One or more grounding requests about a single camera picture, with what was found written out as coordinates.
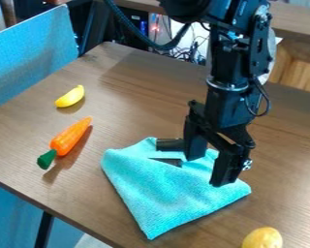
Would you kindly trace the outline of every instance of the toy carrot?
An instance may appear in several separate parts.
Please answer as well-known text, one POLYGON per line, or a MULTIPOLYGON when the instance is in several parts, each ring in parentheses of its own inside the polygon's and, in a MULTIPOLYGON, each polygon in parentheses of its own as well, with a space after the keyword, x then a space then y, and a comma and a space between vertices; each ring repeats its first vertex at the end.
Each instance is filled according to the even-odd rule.
POLYGON ((91 121, 92 117, 85 117, 54 137, 50 142, 51 150, 38 158, 40 168, 47 170, 57 155, 67 155, 81 139, 91 121))

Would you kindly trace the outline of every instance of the toy banana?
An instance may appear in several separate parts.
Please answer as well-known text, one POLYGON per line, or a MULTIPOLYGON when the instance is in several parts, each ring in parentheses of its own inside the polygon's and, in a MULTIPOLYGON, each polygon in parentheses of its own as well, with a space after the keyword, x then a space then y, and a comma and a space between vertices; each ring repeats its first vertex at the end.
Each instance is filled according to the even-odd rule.
POLYGON ((82 85, 70 90, 67 94, 55 101, 58 108, 66 108, 79 102, 85 95, 85 90, 82 85))

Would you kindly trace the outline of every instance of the yellow lemon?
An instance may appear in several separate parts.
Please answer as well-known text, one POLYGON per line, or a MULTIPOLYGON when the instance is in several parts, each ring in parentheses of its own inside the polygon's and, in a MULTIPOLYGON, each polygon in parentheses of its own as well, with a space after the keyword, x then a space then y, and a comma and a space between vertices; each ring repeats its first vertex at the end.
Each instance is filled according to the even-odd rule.
POLYGON ((273 228, 256 229, 249 233, 241 248, 282 248, 282 235, 273 228))

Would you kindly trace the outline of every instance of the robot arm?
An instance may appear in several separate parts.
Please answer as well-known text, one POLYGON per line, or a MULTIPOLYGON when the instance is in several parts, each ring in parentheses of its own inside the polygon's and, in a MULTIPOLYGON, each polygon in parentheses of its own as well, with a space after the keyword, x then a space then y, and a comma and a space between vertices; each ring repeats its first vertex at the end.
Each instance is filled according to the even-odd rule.
POLYGON ((274 40, 274 35, 269 36, 270 5, 266 0, 159 1, 174 20, 210 23, 212 69, 206 79, 207 99, 205 104, 189 103, 182 146, 186 158, 195 160, 205 155, 211 143, 219 156, 210 183, 215 187, 233 183, 252 164, 249 155, 255 143, 246 126, 270 109, 260 82, 269 74, 275 55, 269 45, 269 39, 274 40), (258 114, 262 99, 266 108, 258 114))

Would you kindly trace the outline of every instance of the microfiber cloth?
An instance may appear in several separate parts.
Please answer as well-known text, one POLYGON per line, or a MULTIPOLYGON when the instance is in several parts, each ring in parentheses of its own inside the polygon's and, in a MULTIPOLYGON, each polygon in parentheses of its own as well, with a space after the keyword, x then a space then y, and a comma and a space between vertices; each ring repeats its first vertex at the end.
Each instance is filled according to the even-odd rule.
POLYGON ((208 215, 251 193, 245 182, 220 188, 209 185, 218 152, 187 162, 182 152, 156 151, 156 139, 147 138, 124 148, 110 149, 102 168, 148 239, 208 215), (153 158, 181 159, 175 167, 153 158))

